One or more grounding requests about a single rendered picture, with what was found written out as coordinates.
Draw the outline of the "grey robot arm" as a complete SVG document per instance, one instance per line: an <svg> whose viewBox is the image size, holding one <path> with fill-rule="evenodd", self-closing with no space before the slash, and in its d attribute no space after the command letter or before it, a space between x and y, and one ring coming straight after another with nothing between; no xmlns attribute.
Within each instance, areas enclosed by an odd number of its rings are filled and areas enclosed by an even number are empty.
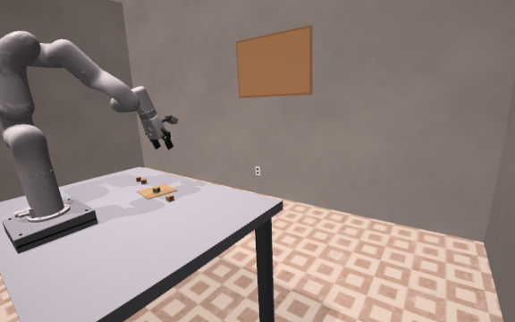
<svg viewBox="0 0 515 322"><path fill-rule="evenodd" d="M1 38L0 130L7 147L11 146L29 203L28 208L14 212L14 216L28 216L29 222L39 223L64 215L70 206L63 203L46 137L30 117L35 106L27 66L65 68L84 85L112 97L110 104L116 112L137 111L140 120L147 120L156 115L156 109L144 87L130 89L98 67L69 40L59 39L51 45L39 43L26 31L15 31Z"/></svg>

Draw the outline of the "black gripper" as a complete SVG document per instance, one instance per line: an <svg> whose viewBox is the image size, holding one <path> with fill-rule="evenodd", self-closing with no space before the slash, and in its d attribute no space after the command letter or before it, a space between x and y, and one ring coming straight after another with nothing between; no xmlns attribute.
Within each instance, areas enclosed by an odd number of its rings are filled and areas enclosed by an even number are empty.
<svg viewBox="0 0 515 322"><path fill-rule="evenodd" d="M147 135L147 137L150 139L150 141L153 143L155 149L158 149L161 147L158 140L163 139L165 141L165 145L168 149L171 149L173 147L173 144L171 142L171 133L165 128L163 125L161 119L156 114L155 116L147 119L147 120L141 120L144 122L141 122L143 129ZM163 133L163 135L162 135ZM166 138L165 138L166 137Z"/></svg>

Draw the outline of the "tan flat mat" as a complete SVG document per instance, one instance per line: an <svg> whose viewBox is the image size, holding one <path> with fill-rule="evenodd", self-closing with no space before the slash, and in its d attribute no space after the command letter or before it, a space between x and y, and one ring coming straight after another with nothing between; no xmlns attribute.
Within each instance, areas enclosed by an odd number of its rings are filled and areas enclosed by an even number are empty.
<svg viewBox="0 0 515 322"><path fill-rule="evenodd" d="M154 188L154 187L151 187L151 188L148 188L145 190L141 190L141 191L137 191L137 193L139 193L146 199L153 199L155 197L159 197L159 196L177 191L176 189L174 189L166 184L158 185L158 187L160 187L160 192L158 192L158 193L153 193L152 188Z"/></svg>

